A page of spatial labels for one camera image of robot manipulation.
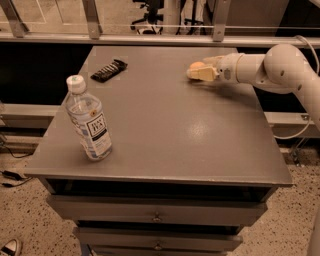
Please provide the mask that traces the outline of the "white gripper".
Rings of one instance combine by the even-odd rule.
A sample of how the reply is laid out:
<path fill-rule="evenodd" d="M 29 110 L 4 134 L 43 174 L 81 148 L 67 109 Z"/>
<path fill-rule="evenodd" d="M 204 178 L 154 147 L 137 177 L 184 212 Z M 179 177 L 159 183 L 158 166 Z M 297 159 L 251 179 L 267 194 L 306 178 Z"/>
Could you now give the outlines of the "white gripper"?
<path fill-rule="evenodd" d="M 217 65 L 217 70 L 212 66 L 188 69 L 187 77 L 201 81 L 214 81 L 218 77 L 221 82 L 237 83 L 237 64 L 240 57 L 241 55 L 239 53 L 206 57 L 203 59 L 203 62 L 213 66 Z"/>

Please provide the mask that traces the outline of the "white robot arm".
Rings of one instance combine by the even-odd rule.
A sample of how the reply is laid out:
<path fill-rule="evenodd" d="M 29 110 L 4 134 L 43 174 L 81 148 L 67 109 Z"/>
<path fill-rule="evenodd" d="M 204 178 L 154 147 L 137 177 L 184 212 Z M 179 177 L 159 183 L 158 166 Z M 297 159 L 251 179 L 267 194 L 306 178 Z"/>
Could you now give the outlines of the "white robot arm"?
<path fill-rule="evenodd" d="M 290 45 L 265 54 L 232 53 L 190 65 L 187 76 L 215 84 L 250 84 L 267 92 L 292 93 L 311 120 L 319 121 L 319 75 L 302 52 Z M 319 256 L 319 162 L 304 169 L 290 166 L 294 184 L 271 197 L 267 214 L 244 229 L 244 244 L 228 256 Z"/>

